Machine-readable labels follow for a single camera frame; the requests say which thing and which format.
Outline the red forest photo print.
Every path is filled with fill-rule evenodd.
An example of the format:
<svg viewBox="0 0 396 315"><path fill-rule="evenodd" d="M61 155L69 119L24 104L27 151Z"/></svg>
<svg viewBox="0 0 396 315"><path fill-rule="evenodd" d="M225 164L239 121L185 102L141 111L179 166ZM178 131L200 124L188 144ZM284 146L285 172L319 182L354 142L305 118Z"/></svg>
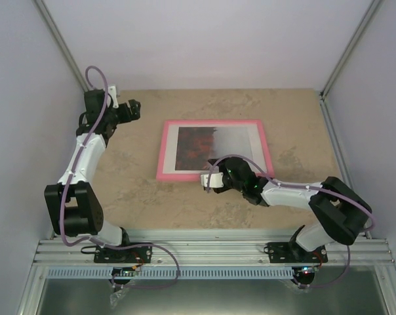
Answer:
<svg viewBox="0 0 396 315"><path fill-rule="evenodd" d="M248 131L240 126L180 127L176 147L177 171L203 171L208 160L238 154L252 157Z"/></svg>

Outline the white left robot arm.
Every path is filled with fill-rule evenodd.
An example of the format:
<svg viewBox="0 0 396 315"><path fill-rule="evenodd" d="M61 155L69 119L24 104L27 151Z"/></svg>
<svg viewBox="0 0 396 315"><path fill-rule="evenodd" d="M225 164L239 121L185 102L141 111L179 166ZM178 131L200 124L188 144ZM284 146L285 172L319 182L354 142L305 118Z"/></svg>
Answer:
<svg viewBox="0 0 396 315"><path fill-rule="evenodd" d="M86 110L79 116L69 165L56 184L46 186L44 197L54 233L66 245L92 240L109 245L109 254L124 262L132 253L129 236L124 228L105 220L91 182L117 126L140 119L141 104L118 102L115 85L87 91L84 101Z"/></svg>

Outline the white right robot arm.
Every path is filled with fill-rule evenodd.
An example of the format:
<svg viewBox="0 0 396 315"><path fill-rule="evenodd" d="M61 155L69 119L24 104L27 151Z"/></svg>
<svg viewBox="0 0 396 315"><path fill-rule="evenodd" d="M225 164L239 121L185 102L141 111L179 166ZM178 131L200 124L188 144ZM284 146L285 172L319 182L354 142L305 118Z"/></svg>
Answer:
<svg viewBox="0 0 396 315"><path fill-rule="evenodd" d="M305 184L284 182L270 177L249 158L235 154L209 163L209 171L200 176L207 192L235 190L256 206L295 207L315 215L316 223L299 227L288 241L288 252L297 262L306 261L332 242L350 246L361 232L375 226L370 206L337 177Z"/></svg>

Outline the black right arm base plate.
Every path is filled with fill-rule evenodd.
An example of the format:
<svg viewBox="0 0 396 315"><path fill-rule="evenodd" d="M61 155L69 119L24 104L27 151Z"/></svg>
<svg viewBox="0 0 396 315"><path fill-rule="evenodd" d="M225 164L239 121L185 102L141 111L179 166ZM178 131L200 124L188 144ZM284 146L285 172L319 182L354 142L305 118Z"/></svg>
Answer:
<svg viewBox="0 0 396 315"><path fill-rule="evenodd" d="M294 242L268 242L264 253L269 256L270 263L327 263L328 256L325 246L314 251L306 251Z"/></svg>

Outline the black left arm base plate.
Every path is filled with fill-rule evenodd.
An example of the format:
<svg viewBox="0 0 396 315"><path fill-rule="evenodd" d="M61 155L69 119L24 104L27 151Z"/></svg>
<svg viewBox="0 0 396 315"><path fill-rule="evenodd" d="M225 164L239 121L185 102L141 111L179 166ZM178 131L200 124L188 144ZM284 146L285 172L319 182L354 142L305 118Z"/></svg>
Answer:
<svg viewBox="0 0 396 315"><path fill-rule="evenodd" d="M95 263L131 263L145 264L151 262L152 247L135 247L133 249L115 250L97 247L93 261Z"/></svg>

